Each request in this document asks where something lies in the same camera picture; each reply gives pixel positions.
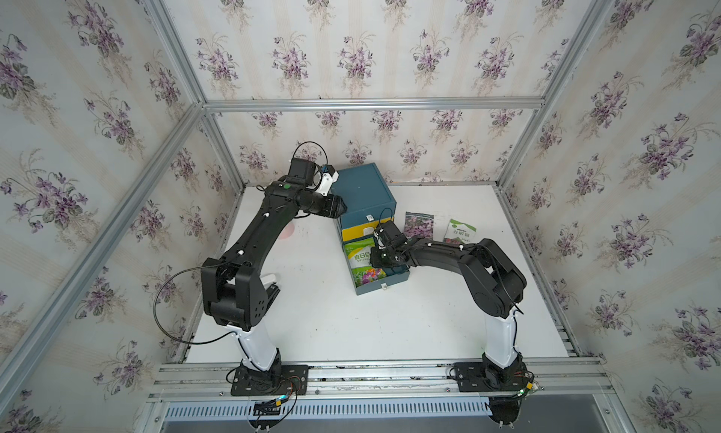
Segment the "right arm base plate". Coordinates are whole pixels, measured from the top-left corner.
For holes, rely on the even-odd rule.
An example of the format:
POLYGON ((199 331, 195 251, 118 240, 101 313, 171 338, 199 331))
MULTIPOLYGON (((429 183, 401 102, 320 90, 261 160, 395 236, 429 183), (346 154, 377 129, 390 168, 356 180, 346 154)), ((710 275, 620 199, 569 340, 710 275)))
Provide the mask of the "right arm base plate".
POLYGON ((533 388, 535 376, 523 362, 501 368, 490 362, 460 362, 451 366, 448 377, 461 393, 520 393, 533 388))

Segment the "teal drawer cabinet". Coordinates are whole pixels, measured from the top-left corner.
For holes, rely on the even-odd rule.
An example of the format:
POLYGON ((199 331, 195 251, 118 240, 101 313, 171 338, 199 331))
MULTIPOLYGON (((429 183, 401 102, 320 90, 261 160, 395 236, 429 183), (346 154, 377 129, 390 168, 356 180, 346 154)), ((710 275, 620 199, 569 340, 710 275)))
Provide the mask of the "teal drawer cabinet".
POLYGON ((363 164, 339 171, 339 179, 332 185, 332 194, 341 196, 347 205, 347 212, 336 220, 339 226, 357 226, 392 217, 397 206, 375 163, 363 164))

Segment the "pink flowers seed bag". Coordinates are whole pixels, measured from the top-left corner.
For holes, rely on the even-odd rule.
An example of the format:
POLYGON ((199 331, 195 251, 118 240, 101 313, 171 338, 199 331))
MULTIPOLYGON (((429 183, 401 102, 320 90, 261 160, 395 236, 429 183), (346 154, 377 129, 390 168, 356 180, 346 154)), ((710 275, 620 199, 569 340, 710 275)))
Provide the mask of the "pink flowers seed bag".
POLYGON ((434 236, 435 217, 429 213, 413 213, 407 211, 404 223, 404 234, 409 238, 421 237, 432 240, 434 236))

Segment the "green colourful flowers seed bag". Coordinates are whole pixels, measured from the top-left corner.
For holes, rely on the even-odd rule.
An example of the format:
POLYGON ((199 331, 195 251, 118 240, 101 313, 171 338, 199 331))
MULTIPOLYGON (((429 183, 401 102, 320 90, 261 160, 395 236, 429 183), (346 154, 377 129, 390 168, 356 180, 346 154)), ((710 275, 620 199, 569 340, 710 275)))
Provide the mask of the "green colourful flowers seed bag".
POLYGON ((350 241, 344 244, 344 252, 356 288, 387 277, 383 269, 374 269, 370 264, 371 248, 376 245, 373 237, 350 241))

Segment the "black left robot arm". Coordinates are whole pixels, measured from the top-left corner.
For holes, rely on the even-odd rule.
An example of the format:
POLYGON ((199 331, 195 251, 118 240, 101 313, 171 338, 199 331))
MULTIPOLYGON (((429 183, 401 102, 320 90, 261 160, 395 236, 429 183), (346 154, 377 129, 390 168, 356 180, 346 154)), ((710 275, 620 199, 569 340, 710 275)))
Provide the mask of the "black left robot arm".
POLYGON ((202 265, 204 313, 236 337, 243 353, 241 364, 251 371, 270 374, 280 363, 280 352, 262 323, 280 293, 276 284, 266 286, 261 271, 268 254, 287 225, 304 213, 337 219, 347 207, 330 189, 339 174, 325 174, 319 187, 274 181, 264 190, 257 214, 221 258, 202 265))

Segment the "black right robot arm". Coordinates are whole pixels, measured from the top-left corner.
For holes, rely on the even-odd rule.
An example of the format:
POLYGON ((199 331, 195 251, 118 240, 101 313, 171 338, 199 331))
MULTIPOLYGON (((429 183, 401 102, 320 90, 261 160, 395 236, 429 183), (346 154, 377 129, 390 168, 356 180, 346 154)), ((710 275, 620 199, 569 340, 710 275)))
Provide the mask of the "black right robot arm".
POLYGON ((370 262, 374 268, 430 267, 461 275, 475 305, 486 315, 484 361, 498 369, 519 361, 516 317, 527 280, 494 241, 453 245, 423 238, 379 239, 371 248, 370 262))

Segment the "yellow drawer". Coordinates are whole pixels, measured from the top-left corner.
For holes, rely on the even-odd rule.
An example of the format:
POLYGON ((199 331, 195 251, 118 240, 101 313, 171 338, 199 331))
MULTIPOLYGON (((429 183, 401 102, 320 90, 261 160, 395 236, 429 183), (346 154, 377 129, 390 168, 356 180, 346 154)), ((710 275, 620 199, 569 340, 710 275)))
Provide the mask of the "yellow drawer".
POLYGON ((347 228, 345 226, 339 226, 341 242, 349 243, 350 241, 357 241, 367 236, 372 236, 378 226, 388 221, 392 221, 392 217, 384 218, 380 221, 375 220, 372 222, 367 222, 365 224, 360 224, 357 226, 348 226, 347 228))

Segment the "green white seed bag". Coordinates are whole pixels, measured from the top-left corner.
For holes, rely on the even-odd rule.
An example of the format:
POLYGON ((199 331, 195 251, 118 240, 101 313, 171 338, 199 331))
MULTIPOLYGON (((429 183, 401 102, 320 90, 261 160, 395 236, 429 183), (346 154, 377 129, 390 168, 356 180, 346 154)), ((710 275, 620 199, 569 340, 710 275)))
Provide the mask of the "green white seed bag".
POLYGON ((470 244, 474 243, 476 233, 477 228, 475 226, 456 219, 450 219, 443 241, 455 245, 470 244))

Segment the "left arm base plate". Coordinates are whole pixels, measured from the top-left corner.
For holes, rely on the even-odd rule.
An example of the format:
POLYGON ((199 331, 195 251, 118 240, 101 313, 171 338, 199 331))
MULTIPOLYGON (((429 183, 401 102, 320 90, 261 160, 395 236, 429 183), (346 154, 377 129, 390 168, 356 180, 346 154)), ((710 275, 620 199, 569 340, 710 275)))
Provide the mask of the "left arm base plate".
POLYGON ((261 372, 241 365, 231 380, 232 397, 252 395, 305 395, 309 380, 308 365, 281 365, 261 372))

